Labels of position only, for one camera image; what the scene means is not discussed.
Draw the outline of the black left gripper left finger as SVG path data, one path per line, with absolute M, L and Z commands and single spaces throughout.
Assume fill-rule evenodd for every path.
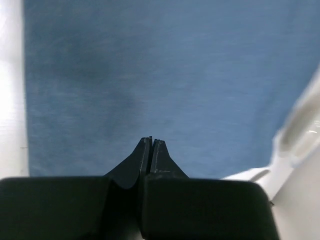
M 0 182 L 3 240 L 140 240 L 141 180 L 153 143 L 101 176 L 10 177 Z

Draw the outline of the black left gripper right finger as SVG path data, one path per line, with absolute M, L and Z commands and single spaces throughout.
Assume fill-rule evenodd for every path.
M 277 240 L 265 191 L 239 180 L 189 178 L 155 140 L 144 179 L 142 235 L 147 240 Z

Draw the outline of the blue cloth napkin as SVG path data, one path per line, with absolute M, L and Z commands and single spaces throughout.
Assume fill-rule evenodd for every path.
M 320 61 L 317 0 L 26 0 L 32 176 L 102 175 L 143 137 L 221 178 L 267 165 Z

